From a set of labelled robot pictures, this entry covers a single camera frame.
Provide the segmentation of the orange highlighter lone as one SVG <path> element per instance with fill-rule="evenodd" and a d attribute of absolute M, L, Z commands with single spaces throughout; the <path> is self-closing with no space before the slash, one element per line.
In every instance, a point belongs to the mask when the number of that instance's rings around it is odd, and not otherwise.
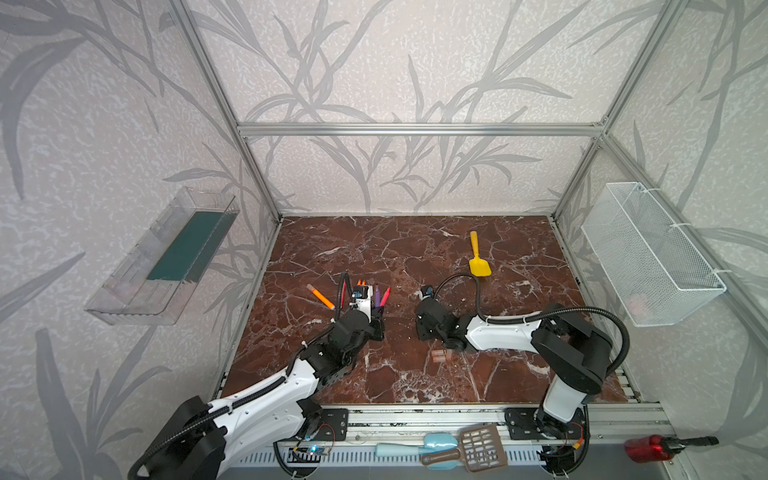
<path fill-rule="evenodd" d="M 335 309 L 335 304 L 329 300 L 326 296 L 324 296 L 318 289 L 316 289 L 313 285 L 307 284 L 306 288 L 310 291 L 312 295 L 314 295 L 325 307 L 327 307 L 330 310 Z"/>

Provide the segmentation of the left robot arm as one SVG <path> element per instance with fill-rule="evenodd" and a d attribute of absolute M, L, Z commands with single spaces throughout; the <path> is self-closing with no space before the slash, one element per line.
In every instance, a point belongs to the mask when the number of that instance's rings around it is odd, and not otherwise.
<path fill-rule="evenodd" d="M 368 341 L 383 339 L 383 311 L 350 309 L 278 373 L 210 403 L 185 401 L 127 477 L 215 479 L 242 457 L 304 434 L 320 416 L 313 395 L 349 374 Z"/>

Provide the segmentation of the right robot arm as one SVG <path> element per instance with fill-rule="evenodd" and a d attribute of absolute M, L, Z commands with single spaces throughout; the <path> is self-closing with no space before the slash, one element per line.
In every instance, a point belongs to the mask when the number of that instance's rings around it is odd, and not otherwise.
<path fill-rule="evenodd" d="M 455 279 L 475 282 L 475 311 L 454 315 L 438 301 L 443 287 Z M 540 355 L 554 373 L 536 412 L 540 428 L 563 428 L 577 411 L 602 391 L 607 376 L 621 366 L 630 350 L 624 322 L 614 313 L 593 306 L 547 309 L 518 316 L 486 315 L 481 310 L 478 277 L 459 272 L 437 287 L 424 286 L 415 309 L 417 334 L 439 340 L 457 352 L 516 350 Z"/>

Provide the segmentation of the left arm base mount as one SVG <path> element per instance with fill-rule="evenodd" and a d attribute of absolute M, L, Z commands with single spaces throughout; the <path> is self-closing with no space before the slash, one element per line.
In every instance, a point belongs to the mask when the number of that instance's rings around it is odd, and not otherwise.
<path fill-rule="evenodd" d="M 344 441 L 348 426 L 348 409 L 322 408 L 309 415 L 298 430 L 296 438 L 307 441 Z"/>

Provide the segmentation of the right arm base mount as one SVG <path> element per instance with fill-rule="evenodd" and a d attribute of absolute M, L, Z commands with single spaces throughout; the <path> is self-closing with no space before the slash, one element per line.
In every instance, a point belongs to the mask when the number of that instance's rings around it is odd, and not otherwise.
<path fill-rule="evenodd" d="M 569 422 L 545 415 L 538 407 L 509 407 L 504 422 L 512 440 L 575 442 L 583 436 L 587 421 L 578 408 Z"/>

